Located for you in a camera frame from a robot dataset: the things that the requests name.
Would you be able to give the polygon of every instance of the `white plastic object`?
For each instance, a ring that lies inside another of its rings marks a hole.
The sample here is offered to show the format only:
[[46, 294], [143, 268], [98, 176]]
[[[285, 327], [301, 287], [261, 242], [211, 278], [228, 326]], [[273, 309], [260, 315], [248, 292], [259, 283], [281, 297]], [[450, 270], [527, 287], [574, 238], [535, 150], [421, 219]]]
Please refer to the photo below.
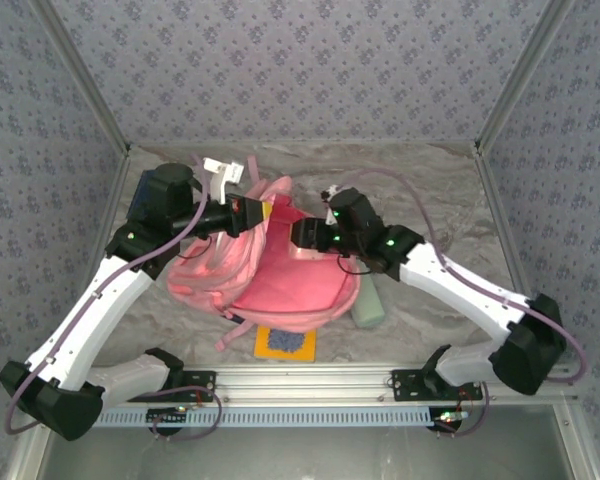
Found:
[[104, 412], [143, 393], [157, 392], [168, 376], [169, 368], [162, 360], [143, 354], [113, 367], [92, 368], [87, 381], [104, 388], [101, 397]]
[[489, 357], [500, 345], [490, 340], [466, 347], [451, 347], [438, 359], [436, 372], [454, 387], [470, 382], [498, 382]]
[[[329, 200], [331, 200], [334, 197], [334, 195], [336, 193], [338, 193], [340, 191], [340, 187], [338, 185], [331, 185], [325, 191], [329, 194], [329, 196], [326, 199], [328, 202]], [[333, 212], [331, 211], [330, 208], [327, 209], [327, 217], [325, 219], [325, 223], [327, 225], [335, 225], [336, 223], [338, 223], [336, 221], [336, 217], [333, 215]]]
[[210, 182], [209, 194], [212, 200], [217, 200], [222, 205], [225, 204], [225, 185], [228, 183], [240, 183], [244, 165], [236, 162], [223, 163], [213, 158], [205, 157], [204, 169], [213, 173]]
[[47, 358], [48, 353], [94, 290], [113, 272], [126, 264], [127, 262], [118, 257], [104, 258], [100, 262], [95, 277], [58, 329], [28, 358], [27, 361], [33, 367], [44, 361], [49, 363], [40, 372], [40, 378], [46, 381], [55, 378], [60, 382], [58, 386], [66, 390], [79, 390], [82, 387], [91, 364], [104, 342], [127, 309], [153, 283], [151, 277], [142, 270], [137, 272], [127, 270], [122, 273], [93, 302], [55, 357]]
[[[423, 290], [455, 308], [478, 325], [491, 337], [490, 341], [466, 347], [451, 347], [440, 357], [436, 372], [450, 385], [468, 382], [497, 381], [489, 356], [505, 342], [524, 312], [492, 300], [454, 278], [440, 263], [433, 245], [417, 245], [407, 254], [407, 262], [400, 265], [400, 281]], [[498, 287], [451, 260], [447, 265], [473, 284], [504, 297], [508, 302], [524, 305], [527, 297]]]
[[[423, 290], [455, 308], [500, 345], [511, 333], [509, 323], [518, 323], [524, 313], [492, 300], [451, 276], [443, 267], [430, 243], [419, 244], [407, 254], [400, 266], [400, 281]], [[456, 272], [472, 283], [511, 302], [524, 305], [527, 297], [498, 287], [447, 259]]]
[[445, 412], [434, 420], [439, 420], [442, 422], [455, 422], [458, 420], [464, 420], [469, 418], [469, 412], [465, 412], [464, 410], [459, 412]]

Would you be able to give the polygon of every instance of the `metal frame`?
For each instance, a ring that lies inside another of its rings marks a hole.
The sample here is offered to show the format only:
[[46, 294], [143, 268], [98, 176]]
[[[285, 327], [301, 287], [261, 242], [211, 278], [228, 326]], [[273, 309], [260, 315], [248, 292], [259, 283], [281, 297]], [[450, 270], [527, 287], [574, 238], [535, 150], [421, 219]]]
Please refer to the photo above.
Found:
[[57, 10], [50, 0], [29, 0], [29, 5], [31, 5], [31, 9], [38, 17], [49, 40], [62, 58], [76, 86], [82, 92], [87, 105], [93, 111], [105, 135], [119, 154], [125, 153], [127, 146], [124, 135], [100, 90], [98, 90], [86, 63], [78, 53], [78, 49]]
[[473, 158], [476, 162], [480, 179], [482, 180], [484, 193], [487, 197], [487, 204], [489, 205], [491, 215], [493, 216], [493, 221], [496, 225], [498, 238], [500, 239], [500, 246], [502, 247], [502, 252], [504, 253], [504, 259], [507, 262], [513, 288], [516, 292], [531, 296], [531, 286], [529, 285], [529, 280], [524, 273], [522, 260], [520, 259], [520, 254], [518, 253], [518, 249], [516, 248], [516, 244], [513, 239], [511, 226], [507, 221], [507, 214], [504, 209], [504, 205], [502, 204], [500, 194], [498, 193], [498, 185], [496, 184], [493, 176], [491, 166], [477, 149], [475, 149], [473, 152]]
[[500, 97], [496, 100], [478, 135], [480, 153], [488, 153], [495, 143], [498, 133], [507, 123], [513, 107], [522, 97], [533, 72], [551, 47], [553, 38], [574, 3], [575, 0], [548, 1], [507, 82], [502, 87]]
[[[396, 403], [388, 385], [394, 369], [419, 368], [399, 364], [319, 364], [289, 365], [197, 365], [196, 370], [209, 369], [218, 373], [216, 392], [228, 408], [288, 407], [295, 411], [317, 407], [341, 409], [366, 407], [395, 410], [422, 406], [444, 405], [441, 402]], [[553, 372], [564, 375], [565, 369]], [[533, 397], [520, 395], [500, 383], [489, 384], [493, 407], [499, 405], [553, 405], [556, 422], [569, 463], [578, 480], [600, 479], [600, 462], [593, 447], [579, 404], [577, 387], [545, 383]], [[142, 407], [147, 404], [125, 404], [122, 407]], [[151, 408], [176, 406], [151, 404]], [[37, 427], [18, 438], [6, 478], [34, 480], [42, 465], [49, 440], [46, 427]]]
[[87, 262], [84, 277], [80, 282], [80, 289], [78, 290], [80, 294], [87, 289], [89, 283], [91, 283], [91, 280], [100, 267], [100, 261], [104, 256], [104, 247], [109, 241], [111, 229], [113, 228], [113, 221], [116, 217], [116, 210], [118, 209], [118, 203], [120, 202], [120, 197], [122, 196], [124, 182], [127, 178], [127, 173], [129, 172], [129, 165], [129, 152], [124, 152], [118, 160], [118, 168], [116, 169], [116, 173], [113, 177], [111, 190], [109, 191], [107, 203], [105, 204], [102, 220], [98, 226], [98, 233], [96, 235], [91, 254], [89, 255], [89, 261]]

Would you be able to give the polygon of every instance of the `wall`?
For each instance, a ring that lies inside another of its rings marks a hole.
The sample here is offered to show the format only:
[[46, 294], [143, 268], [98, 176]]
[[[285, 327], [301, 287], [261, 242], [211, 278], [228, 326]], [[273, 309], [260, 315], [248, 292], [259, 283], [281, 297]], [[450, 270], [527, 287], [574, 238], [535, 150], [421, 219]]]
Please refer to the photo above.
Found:
[[131, 142], [472, 140], [545, 0], [54, 0]]
[[600, 0], [576, 3], [489, 157], [531, 284], [587, 350], [600, 445]]
[[0, 368], [76, 300], [117, 156], [27, 2], [0, 0]]

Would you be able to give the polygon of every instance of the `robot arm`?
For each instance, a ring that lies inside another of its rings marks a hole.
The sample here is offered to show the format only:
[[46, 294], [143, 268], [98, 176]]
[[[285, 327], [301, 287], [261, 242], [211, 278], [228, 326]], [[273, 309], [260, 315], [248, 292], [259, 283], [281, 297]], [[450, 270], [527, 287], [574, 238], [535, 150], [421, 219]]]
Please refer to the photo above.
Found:
[[[224, 182], [237, 183], [241, 171], [236, 173], [235, 165], [208, 160], [205, 166], [215, 173], [212, 181], [215, 188], [189, 236], [206, 238], [223, 232], [237, 237], [265, 220], [270, 212], [266, 203], [225, 195]], [[180, 246], [175, 244], [136, 268], [122, 272], [100, 294], [95, 292], [113, 272], [165, 245], [187, 227], [199, 206], [193, 203], [192, 187], [196, 185], [193, 172], [185, 165], [164, 164], [144, 172], [128, 221], [107, 245], [106, 256], [85, 293], [25, 363], [10, 361], [0, 372], [1, 383], [13, 396], [32, 369], [44, 365], [24, 391], [18, 406], [65, 439], [82, 436], [107, 408], [147, 392], [181, 386], [178, 379], [182, 362], [160, 349], [148, 350], [125, 364], [91, 368], [124, 313], [180, 252]], [[70, 323], [94, 296], [96, 300], [52, 355], [51, 350], [61, 335], [66, 335]]]
[[[564, 338], [533, 316], [506, 303], [527, 305], [558, 325], [560, 314], [554, 300], [539, 295], [531, 300], [507, 291], [444, 258], [433, 245], [402, 225], [384, 225], [368, 199], [355, 188], [331, 189], [323, 193], [329, 204], [326, 219], [307, 218], [294, 224], [292, 244], [298, 256], [302, 249], [356, 255], [376, 273], [419, 288], [455, 308], [487, 332], [491, 340], [468, 347], [438, 349], [423, 369], [432, 391], [446, 385], [499, 379], [513, 390], [533, 395], [564, 352]], [[456, 274], [496, 301], [459, 280]]]

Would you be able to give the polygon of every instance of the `pink fabric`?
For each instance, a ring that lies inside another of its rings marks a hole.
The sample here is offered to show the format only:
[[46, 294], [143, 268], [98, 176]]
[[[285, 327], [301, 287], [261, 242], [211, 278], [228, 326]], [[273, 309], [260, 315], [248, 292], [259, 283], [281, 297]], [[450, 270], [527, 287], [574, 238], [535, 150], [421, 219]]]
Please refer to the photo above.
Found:
[[[291, 179], [282, 177], [271, 185], [258, 182], [248, 193], [251, 198], [274, 202], [277, 194], [291, 190]], [[215, 255], [217, 235], [211, 246], [197, 258], [178, 258], [169, 270], [167, 288], [174, 298], [187, 305], [214, 314], [224, 314], [249, 286], [264, 251], [269, 220], [244, 232], [238, 238], [224, 236], [221, 255]], [[207, 248], [208, 240], [196, 240], [184, 252], [194, 257]]]
[[[219, 250], [217, 235], [210, 246], [208, 240], [196, 240], [183, 256], [201, 255], [178, 258], [167, 276], [169, 292], [192, 308], [244, 318], [216, 343], [218, 351], [254, 324], [314, 330], [348, 311], [360, 290], [360, 278], [342, 271], [334, 255], [319, 260], [289, 255], [291, 225], [308, 215], [292, 206], [289, 177], [269, 184], [259, 180], [255, 156], [248, 163], [257, 183], [247, 196], [274, 204], [269, 219], [237, 239], [225, 235]], [[343, 263], [357, 269], [352, 260]]]

